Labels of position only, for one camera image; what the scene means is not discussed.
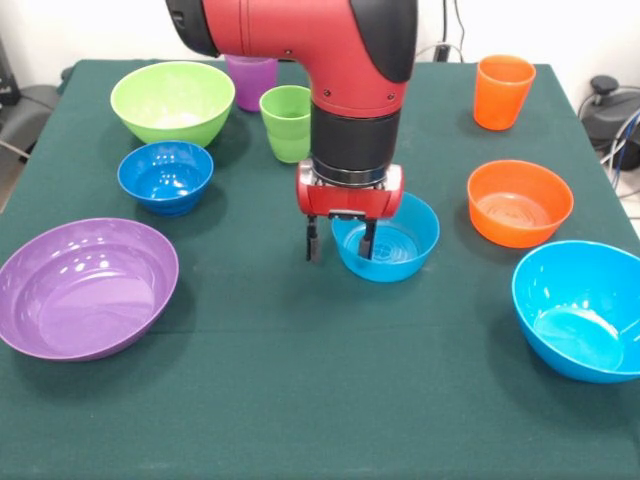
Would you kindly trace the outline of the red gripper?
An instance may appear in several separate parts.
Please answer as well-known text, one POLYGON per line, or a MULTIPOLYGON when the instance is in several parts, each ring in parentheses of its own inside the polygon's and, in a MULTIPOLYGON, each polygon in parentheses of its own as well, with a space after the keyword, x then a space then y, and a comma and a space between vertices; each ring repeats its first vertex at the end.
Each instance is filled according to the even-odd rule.
POLYGON ((306 260, 318 262, 319 237, 317 217, 346 215, 364 218, 365 231, 359 241, 358 255, 367 260, 373 256, 377 220, 392 217, 402 203, 404 174, 402 167, 391 164, 382 187, 355 188, 323 183, 315 174, 311 160, 297 165, 296 196, 301 212, 307 216, 306 260))

